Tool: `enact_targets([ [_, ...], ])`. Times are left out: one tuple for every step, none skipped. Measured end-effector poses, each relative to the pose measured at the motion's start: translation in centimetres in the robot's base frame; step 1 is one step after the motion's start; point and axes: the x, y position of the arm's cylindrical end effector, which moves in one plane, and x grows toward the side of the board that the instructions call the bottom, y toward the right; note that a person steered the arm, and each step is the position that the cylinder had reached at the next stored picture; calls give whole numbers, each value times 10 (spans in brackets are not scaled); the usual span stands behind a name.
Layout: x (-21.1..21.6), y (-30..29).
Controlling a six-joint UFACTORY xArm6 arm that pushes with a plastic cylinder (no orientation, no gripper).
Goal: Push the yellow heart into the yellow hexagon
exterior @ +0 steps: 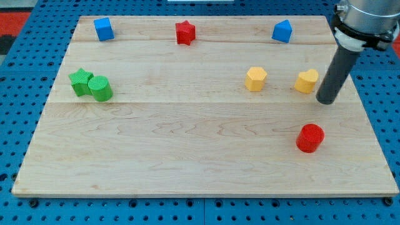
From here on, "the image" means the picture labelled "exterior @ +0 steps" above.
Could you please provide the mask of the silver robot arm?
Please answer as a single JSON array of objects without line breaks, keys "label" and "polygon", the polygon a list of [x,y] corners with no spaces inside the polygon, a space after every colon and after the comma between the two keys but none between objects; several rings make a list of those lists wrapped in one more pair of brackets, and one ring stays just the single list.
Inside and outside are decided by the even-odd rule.
[{"label": "silver robot arm", "polygon": [[385,51],[399,36],[399,0],[341,0],[331,31],[338,48],[316,93],[321,104],[335,101],[366,48]]}]

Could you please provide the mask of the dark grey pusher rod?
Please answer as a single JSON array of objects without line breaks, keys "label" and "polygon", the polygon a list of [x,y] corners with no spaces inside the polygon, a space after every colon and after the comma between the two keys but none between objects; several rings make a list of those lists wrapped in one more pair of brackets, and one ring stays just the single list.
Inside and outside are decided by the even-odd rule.
[{"label": "dark grey pusher rod", "polygon": [[359,51],[338,46],[316,93],[316,99],[321,104],[332,104],[335,101],[360,54]]}]

